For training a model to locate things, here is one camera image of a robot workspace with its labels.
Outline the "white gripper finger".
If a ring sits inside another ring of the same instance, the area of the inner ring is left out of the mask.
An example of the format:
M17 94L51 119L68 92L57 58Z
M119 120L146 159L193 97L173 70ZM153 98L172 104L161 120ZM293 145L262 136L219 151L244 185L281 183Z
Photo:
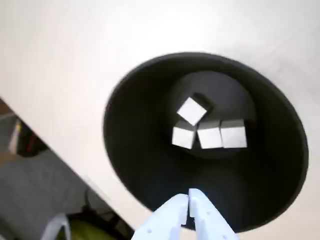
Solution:
M188 195L176 194L134 232L133 240L178 240L188 217Z
M199 189L190 188L189 216L194 218L198 240L236 240L238 236L209 200Z

